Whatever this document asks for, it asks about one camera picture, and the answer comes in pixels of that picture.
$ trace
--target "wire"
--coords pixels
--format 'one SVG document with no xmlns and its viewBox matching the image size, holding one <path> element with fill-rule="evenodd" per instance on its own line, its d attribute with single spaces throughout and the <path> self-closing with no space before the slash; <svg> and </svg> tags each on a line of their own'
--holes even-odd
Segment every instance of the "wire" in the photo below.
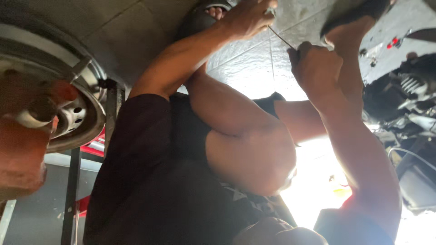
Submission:
<svg viewBox="0 0 436 245">
<path fill-rule="evenodd" d="M 293 48 L 287 41 L 285 41 L 285 39 L 283 39 L 280 35 L 277 34 L 277 32 L 275 32 L 271 26 L 268 26 L 268 28 L 272 31 L 272 33 L 274 33 L 278 38 L 280 38 L 285 44 L 287 44 L 289 47 Z"/>
<path fill-rule="evenodd" d="M 436 171 L 436 167 L 433 166 L 431 163 L 429 163 L 427 160 L 425 160 L 424 158 L 420 157 L 418 154 L 416 154 L 416 153 L 414 153 L 414 152 L 411 152 L 410 150 L 405 150 L 405 149 L 403 149 L 403 148 L 392 147 L 392 148 L 389 150 L 389 153 L 388 153 L 388 157 L 389 157 L 389 159 L 391 159 L 392 151 L 394 151 L 394 150 L 404 151 L 404 152 L 406 152 L 406 153 L 408 153 L 408 154 L 410 154 L 410 155 L 412 155 L 412 156 L 418 158 L 419 160 L 421 160 L 422 162 L 424 162 L 425 164 L 427 164 L 430 168 L 432 168 L 433 170 Z"/>
</svg>

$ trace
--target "mechanic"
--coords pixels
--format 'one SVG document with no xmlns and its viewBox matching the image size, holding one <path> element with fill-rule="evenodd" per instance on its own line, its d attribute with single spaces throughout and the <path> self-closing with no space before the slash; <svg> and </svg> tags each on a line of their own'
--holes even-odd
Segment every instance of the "mechanic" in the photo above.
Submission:
<svg viewBox="0 0 436 245">
<path fill-rule="evenodd" d="M 92 191 L 84 243 L 393 244 L 399 184 L 384 148 L 361 120 L 358 66 L 360 42 L 389 1 L 368 0 L 326 25 L 323 39 L 335 51 L 308 42 L 288 51 L 311 113 L 317 113 L 308 123 L 323 123 L 320 133 L 328 133 L 353 191 L 343 207 L 320 213 L 316 232 L 291 224 L 289 211 L 276 210 L 280 201 L 269 205 L 295 168 L 291 134 L 304 116 L 296 122 L 292 113 L 304 107 L 277 95 L 253 102 L 205 72 L 221 47 L 271 25 L 267 9 L 278 2 L 244 0 L 231 10 L 211 2 L 190 18 L 198 22 L 207 12 L 219 21 L 165 49 L 120 109 Z M 188 109 L 185 98 L 173 96 L 182 84 Z M 178 109 L 192 110 L 208 128 Z M 184 141 L 180 135 L 187 134 L 193 136 Z"/>
</svg>

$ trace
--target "black t-shirt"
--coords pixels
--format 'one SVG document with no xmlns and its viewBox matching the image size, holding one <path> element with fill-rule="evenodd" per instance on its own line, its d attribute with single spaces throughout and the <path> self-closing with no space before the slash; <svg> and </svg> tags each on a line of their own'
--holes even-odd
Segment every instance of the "black t-shirt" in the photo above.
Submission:
<svg viewBox="0 0 436 245">
<path fill-rule="evenodd" d="M 129 99 L 120 109 L 92 191 L 84 244 L 231 244 L 264 216 L 293 225 L 277 208 L 279 198 L 244 193 L 206 164 L 173 159 L 170 110 L 157 95 Z M 330 245 L 354 238 L 392 244 L 371 220 L 345 210 L 322 211 L 315 230 Z"/>
</svg>

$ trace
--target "bright light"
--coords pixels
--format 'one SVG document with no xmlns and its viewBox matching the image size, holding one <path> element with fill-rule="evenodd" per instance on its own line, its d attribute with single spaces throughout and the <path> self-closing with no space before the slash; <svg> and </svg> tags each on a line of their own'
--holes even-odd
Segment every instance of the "bright light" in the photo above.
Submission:
<svg viewBox="0 0 436 245">
<path fill-rule="evenodd" d="M 351 190 L 342 186 L 346 180 L 328 139 L 312 140 L 297 148 L 297 169 L 291 187 L 281 195 L 297 224 L 313 229 L 319 212 L 339 208 Z M 395 244 L 435 245 L 435 229 L 436 213 L 413 216 L 404 208 Z"/>
</svg>

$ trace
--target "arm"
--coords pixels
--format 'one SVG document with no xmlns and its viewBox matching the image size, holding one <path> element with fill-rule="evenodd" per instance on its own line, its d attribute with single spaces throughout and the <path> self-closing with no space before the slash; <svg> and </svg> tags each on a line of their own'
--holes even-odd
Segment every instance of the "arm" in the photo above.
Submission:
<svg viewBox="0 0 436 245">
<path fill-rule="evenodd" d="M 129 97 L 150 93 L 169 99 L 213 53 L 230 41 L 228 30 L 217 23 L 170 45 L 135 83 Z"/>
<path fill-rule="evenodd" d="M 265 14 L 264 9 L 274 3 L 244 0 L 211 28 L 167 47 L 135 83 L 129 97 L 156 94 L 169 99 L 221 47 L 266 30 L 274 15 Z"/>
<path fill-rule="evenodd" d="M 342 208 L 363 214 L 395 239 L 401 214 L 399 182 L 382 145 L 337 84 L 342 58 L 306 42 L 290 50 L 299 85 L 319 112 L 353 196 Z"/>
<path fill-rule="evenodd" d="M 395 170 L 380 142 L 338 95 L 334 110 L 320 110 L 335 155 L 353 191 L 342 208 L 375 221 L 395 240 L 401 217 L 401 195 Z"/>
</svg>

